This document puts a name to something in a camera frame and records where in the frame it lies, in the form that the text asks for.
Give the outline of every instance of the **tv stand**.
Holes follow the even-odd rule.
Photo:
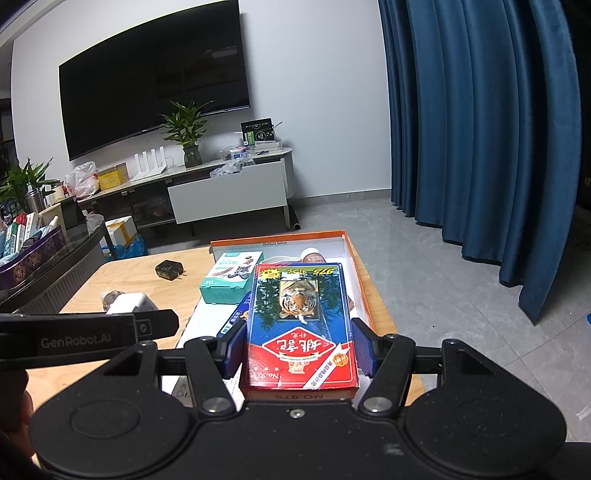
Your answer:
[[[172,167],[154,177],[128,181],[80,201],[83,209],[107,219],[132,215],[138,230],[167,223],[196,220],[282,207],[290,229],[287,200],[294,196],[291,149],[258,155],[255,165],[240,173],[211,178],[209,173],[225,163],[216,160],[197,167]],[[138,205],[160,199],[161,212],[153,218],[139,214]]]

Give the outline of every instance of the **yellow box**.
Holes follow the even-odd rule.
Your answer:
[[[114,167],[101,170],[97,174],[101,190],[108,190],[129,180],[127,165],[120,163]]]

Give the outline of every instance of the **blue gripper pad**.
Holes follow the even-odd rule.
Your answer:
[[[357,366],[367,377],[373,378],[378,369],[379,337],[359,318],[351,319],[351,325]]]
[[[246,344],[246,322],[239,320],[230,331],[218,341],[217,353],[225,358],[222,363],[222,378],[228,380],[236,375],[238,367],[244,359],[244,346]]]

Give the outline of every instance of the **flat-screen tv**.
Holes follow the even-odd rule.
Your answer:
[[[238,0],[182,10],[126,30],[60,65],[70,160],[160,127],[162,113],[250,106]]]

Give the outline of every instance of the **potted plant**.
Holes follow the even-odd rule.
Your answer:
[[[172,115],[162,115],[166,122],[164,128],[168,131],[165,140],[172,140],[183,146],[184,163],[186,167],[195,167],[201,165],[203,160],[199,153],[197,140],[205,133],[207,119],[203,116],[203,107],[207,105],[195,105],[191,102],[184,106],[178,102],[170,102],[178,110]]]
[[[45,209],[43,197],[45,192],[41,190],[43,185],[57,183],[57,180],[46,180],[45,172],[51,164],[51,158],[47,163],[31,166],[31,159],[27,159],[24,168],[16,162],[8,171],[8,176],[0,185],[0,200],[14,200],[20,210],[24,212],[40,212]]]

